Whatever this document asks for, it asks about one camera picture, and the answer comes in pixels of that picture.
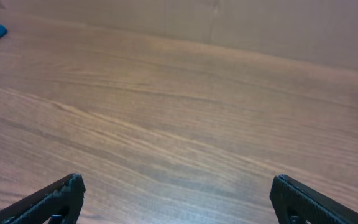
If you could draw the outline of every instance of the wooden table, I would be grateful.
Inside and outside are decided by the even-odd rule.
[[[277,174],[358,212],[358,71],[4,10],[0,23],[0,209],[76,172],[80,223],[277,223]]]

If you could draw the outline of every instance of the wooden table top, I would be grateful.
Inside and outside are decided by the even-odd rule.
[[[0,209],[76,172],[80,223],[278,223],[278,174],[358,212],[358,71],[1,9],[0,23]]]

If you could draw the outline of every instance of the background wall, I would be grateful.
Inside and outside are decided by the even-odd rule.
[[[11,11],[358,70],[358,1],[0,0]]]

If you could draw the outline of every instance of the dark wood grain streak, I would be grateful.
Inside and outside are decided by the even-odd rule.
[[[80,223],[276,223],[274,175],[358,212],[358,72],[0,10],[0,209],[72,172]]]

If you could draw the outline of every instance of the beige wall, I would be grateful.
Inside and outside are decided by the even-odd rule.
[[[8,10],[358,69],[354,0],[2,0]]]

